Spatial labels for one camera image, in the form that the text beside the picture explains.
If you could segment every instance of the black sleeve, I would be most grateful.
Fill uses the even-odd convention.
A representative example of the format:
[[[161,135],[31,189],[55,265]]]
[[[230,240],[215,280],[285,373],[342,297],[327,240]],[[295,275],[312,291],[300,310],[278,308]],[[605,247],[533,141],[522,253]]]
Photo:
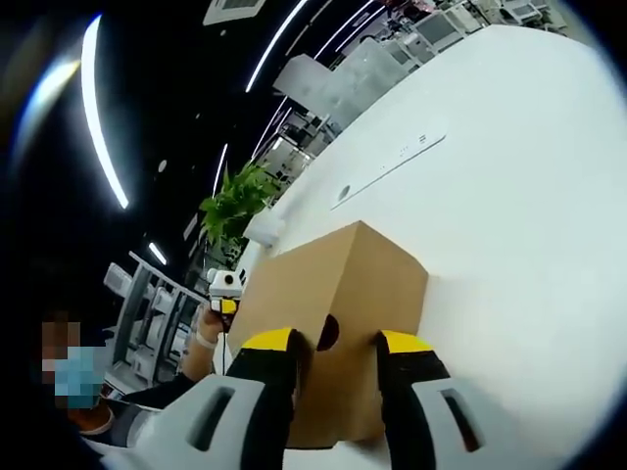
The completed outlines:
[[[164,409],[170,403],[185,395],[194,385],[196,385],[196,382],[183,374],[178,374],[171,382],[129,394],[123,400],[151,408]]]

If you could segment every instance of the hand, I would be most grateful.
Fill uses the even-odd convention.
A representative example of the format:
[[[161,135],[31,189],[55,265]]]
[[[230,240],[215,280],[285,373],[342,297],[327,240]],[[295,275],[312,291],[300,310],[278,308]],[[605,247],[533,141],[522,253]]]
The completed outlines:
[[[217,335],[224,331],[222,319],[219,313],[213,311],[210,306],[203,307],[198,318],[198,332],[211,343],[217,343]]]

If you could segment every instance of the potted plant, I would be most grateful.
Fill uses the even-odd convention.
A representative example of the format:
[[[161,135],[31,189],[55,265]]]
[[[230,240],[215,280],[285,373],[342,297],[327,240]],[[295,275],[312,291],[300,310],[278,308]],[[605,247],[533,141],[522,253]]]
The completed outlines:
[[[244,232],[251,219],[263,211],[279,192],[262,166],[250,162],[234,176],[224,171],[222,187],[200,205],[205,213],[202,229],[209,244],[219,250],[227,245],[227,258],[235,262],[244,246]]]

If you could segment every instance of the white table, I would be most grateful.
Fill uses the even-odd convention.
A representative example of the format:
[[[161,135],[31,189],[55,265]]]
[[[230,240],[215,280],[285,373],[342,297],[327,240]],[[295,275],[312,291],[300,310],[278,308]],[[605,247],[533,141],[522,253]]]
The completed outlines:
[[[433,119],[447,123],[443,142],[330,210],[356,167]],[[627,369],[627,111],[591,49],[513,26],[477,32],[356,120],[274,210],[287,229],[273,254],[358,219],[414,254],[431,274],[419,335],[503,406],[547,468],[608,411]],[[386,461],[339,445],[288,451],[285,465]]]

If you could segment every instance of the face mask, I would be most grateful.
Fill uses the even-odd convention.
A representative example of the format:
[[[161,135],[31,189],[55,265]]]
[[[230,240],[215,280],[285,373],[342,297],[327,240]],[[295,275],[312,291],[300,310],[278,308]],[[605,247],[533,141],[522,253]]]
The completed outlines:
[[[68,397],[68,408],[90,408],[98,402],[112,352],[106,348],[68,347],[67,359],[43,360],[42,370],[54,372],[55,396]]]

